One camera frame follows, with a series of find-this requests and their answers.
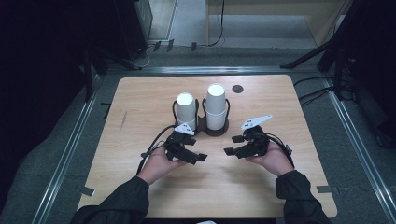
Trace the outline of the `black metal stand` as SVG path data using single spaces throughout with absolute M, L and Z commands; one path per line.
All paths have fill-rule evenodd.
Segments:
M 88 44 L 83 53 L 83 74 L 85 77 L 86 102 L 93 97 L 92 68 L 94 68 L 99 75 L 105 76 L 108 71 L 106 59 L 121 65 L 127 70 L 134 71 L 142 69 L 142 66 L 134 65 L 130 60 L 122 59 L 121 57 L 117 57 L 110 53 L 108 50 Z

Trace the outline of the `light wooden shelf unit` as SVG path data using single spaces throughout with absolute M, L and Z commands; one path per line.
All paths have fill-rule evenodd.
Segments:
M 319 46 L 332 37 L 333 28 L 354 0 L 205 0 L 206 41 L 210 15 L 299 15 Z

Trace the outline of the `person's right hand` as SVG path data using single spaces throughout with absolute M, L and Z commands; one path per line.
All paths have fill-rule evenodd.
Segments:
M 281 176 L 294 170 L 286 154 L 279 145 L 270 142 L 264 156 L 247 157 L 247 161 L 264 167 L 273 175 Z

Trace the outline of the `dark wire cup holder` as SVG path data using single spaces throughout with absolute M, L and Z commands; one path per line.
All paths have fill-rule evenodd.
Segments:
M 203 110 L 205 110 L 205 101 L 202 102 Z M 197 135 L 199 132 L 204 132 L 209 136 L 221 136 L 224 135 L 229 128 L 229 121 L 228 116 L 230 112 L 230 102 L 228 99 L 225 100 L 226 102 L 226 110 L 224 111 L 224 125 L 218 130 L 209 129 L 207 126 L 207 119 L 209 117 L 209 113 L 205 111 L 205 114 L 202 117 L 197 117 L 192 123 L 195 125 L 195 129 L 192 130 L 189 124 L 182 125 L 177 118 L 177 102 L 173 102 L 172 104 L 172 113 L 175 120 L 175 125 L 177 126 L 177 131 L 180 133 L 186 133 L 189 135 Z

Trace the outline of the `short metal floor rail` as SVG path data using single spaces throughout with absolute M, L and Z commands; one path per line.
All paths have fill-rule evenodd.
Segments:
M 300 65 L 296 68 L 281 68 L 279 65 L 266 66 L 165 66 L 145 67 L 137 70 L 110 68 L 110 75 L 127 77 L 158 77 L 158 76 L 233 76 L 233 75 L 276 75 L 295 73 L 317 73 L 314 65 Z

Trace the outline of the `long metal floor rail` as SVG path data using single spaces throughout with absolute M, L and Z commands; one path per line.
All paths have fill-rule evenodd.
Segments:
M 350 224 L 396 224 L 396 149 L 381 147 L 361 108 L 329 93 L 346 136 L 340 148 L 347 182 L 337 188 L 339 219 Z
M 86 126 L 88 118 L 92 112 L 98 89 L 103 83 L 103 78 L 100 75 L 95 75 L 93 79 L 93 92 L 92 95 L 84 103 L 79 115 L 78 120 L 67 140 L 61 158 L 59 159 L 56 169 L 48 183 L 44 195 L 36 209 L 35 216 L 31 224 L 45 224 L 50 214 L 50 210 L 56 200 L 58 192 L 64 182 L 67 170 L 73 159 L 79 139 Z

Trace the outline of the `black cabinet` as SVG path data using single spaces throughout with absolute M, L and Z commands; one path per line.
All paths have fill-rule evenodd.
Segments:
M 120 21 L 122 57 L 133 60 L 148 48 L 153 15 L 149 0 L 113 0 Z

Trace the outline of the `person's left hand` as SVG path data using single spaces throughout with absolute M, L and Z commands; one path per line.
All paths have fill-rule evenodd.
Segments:
M 151 153 L 137 176 L 151 185 L 183 165 L 184 161 L 169 161 L 165 155 L 165 148 L 160 147 Z

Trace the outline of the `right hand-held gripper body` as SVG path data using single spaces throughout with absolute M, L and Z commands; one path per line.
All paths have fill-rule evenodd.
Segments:
M 268 148 L 269 137 L 263 132 L 261 124 L 273 116 L 271 114 L 257 118 L 247 119 L 241 126 L 243 139 L 247 144 L 243 147 L 242 158 L 254 155 L 264 155 Z

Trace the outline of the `white paper cup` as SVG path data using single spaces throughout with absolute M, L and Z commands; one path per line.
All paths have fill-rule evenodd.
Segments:
M 211 114 L 220 114 L 225 110 L 225 89 L 221 84 L 213 83 L 208 87 L 205 108 Z

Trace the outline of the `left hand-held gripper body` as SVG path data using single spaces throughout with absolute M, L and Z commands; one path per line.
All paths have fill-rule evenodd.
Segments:
M 174 158 L 177 158 L 181 161 L 184 161 L 186 153 L 189 151 L 185 148 L 187 145 L 183 145 L 180 143 L 180 140 L 183 137 L 193 137 L 193 135 L 189 135 L 186 133 L 180 133 L 177 131 L 177 127 L 172 131 L 172 133 L 167 137 L 164 146 L 166 150 L 166 157 L 169 161 L 172 161 Z

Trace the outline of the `black tripod stand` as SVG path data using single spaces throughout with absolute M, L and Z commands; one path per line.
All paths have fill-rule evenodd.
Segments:
M 319 71 L 335 67 L 332 90 L 338 97 L 349 65 L 361 81 L 396 84 L 396 0 L 354 0 L 330 40 L 283 67 L 292 69 L 317 55 Z

